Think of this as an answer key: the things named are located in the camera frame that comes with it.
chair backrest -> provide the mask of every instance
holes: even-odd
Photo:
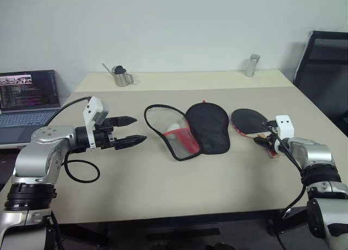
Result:
[[[327,116],[348,110],[348,33],[313,31],[294,80]]]

white wall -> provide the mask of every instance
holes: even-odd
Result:
[[[312,29],[347,30],[347,0],[0,0],[0,72],[55,69],[62,96],[100,63],[129,71],[295,72]]]

floor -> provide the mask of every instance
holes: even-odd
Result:
[[[0,154],[0,188],[1,184],[10,178],[15,162],[16,155]],[[82,226],[94,230],[96,224],[83,224]],[[159,233],[169,233],[175,231],[192,231],[202,229],[213,229],[215,235],[197,237],[174,237],[166,240],[158,239]],[[168,250],[205,250],[206,245],[215,245],[224,242],[234,246],[238,250],[270,250],[281,249],[277,239],[270,236],[266,231],[264,220],[221,222],[204,224],[199,226],[185,227],[162,227],[148,228],[139,230],[118,230],[108,232],[111,238],[112,250],[149,250],[157,243],[164,243]],[[281,238],[288,250],[328,250],[324,241],[315,238],[308,230],[308,226],[296,228],[281,235]],[[99,248],[86,244],[64,240],[63,245],[66,250],[97,250]]]

silver cylinder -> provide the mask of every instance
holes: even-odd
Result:
[[[258,55],[258,54],[252,54],[250,56],[249,64],[248,64],[248,67],[245,71],[246,76],[248,76],[248,77],[254,76],[256,64],[259,61],[259,59],[260,59],[260,55]]]

desk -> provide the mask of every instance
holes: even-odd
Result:
[[[134,85],[118,87],[109,73],[89,73],[74,92],[218,90],[293,86],[279,70],[257,71],[254,77],[247,77],[240,71],[141,72],[132,75]]]
[[[141,134],[148,139],[120,151],[106,149],[72,155],[71,158],[97,164],[101,177],[92,184],[80,184],[61,171],[56,185],[58,196],[52,203],[60,223],[278,209],[288,205],[300,192],[300,176],[288,159],[270,159],[264,148],[239,135],[231,126],[228,130],[231,148],[227,153],[176,161],[162,139],[144,121],[144,109],[156,103],[185,112],[191,105],[205,100],[220,105],[228,115],[239,108],[255,109],[268,119],[287,114],[296,136],[329,146],[342,181],[348,181],[347,137],[291,84],[184,91],[78,90],[68,101],[95,95],[108,105],[108,116],[127,115],[138,119],[128,127],[116,128],[117,138]],[[67,108],[53,124],[82,126],[84,107],[85,103],[80,103]],[[79,178],[95,175],[84,164],[73,163],[70,169]],[[8,188],[9,184],[0,193],[0,202],[5,201]],[[305,205],[306,201],[307,195],[297,206]]]

